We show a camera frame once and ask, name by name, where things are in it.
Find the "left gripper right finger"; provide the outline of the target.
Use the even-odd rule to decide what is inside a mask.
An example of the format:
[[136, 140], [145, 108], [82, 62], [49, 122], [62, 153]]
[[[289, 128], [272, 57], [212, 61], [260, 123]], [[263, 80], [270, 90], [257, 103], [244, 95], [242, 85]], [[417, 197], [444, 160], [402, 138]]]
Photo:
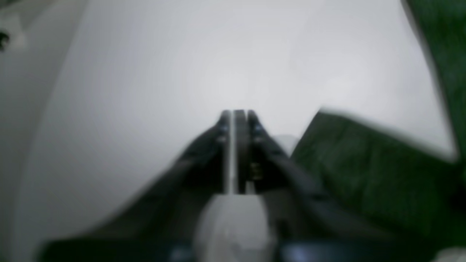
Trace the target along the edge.
[[254, 111], [233, 111], [233, 177], [255, 194], [271, 230], [273, 262], [429, 262], [430, 242], [395, 235], [344, 209], [293, 162]]

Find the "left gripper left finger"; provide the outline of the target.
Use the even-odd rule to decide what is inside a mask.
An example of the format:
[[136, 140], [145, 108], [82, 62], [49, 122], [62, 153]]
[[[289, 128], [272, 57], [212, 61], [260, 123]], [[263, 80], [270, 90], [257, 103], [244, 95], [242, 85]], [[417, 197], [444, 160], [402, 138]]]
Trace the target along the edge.
[[188, 145], [161, 178], [110, 221], [49, 242], [42, 262], [196, 262], [194, 239], [204, 207], [224, 189], [231, 113]]

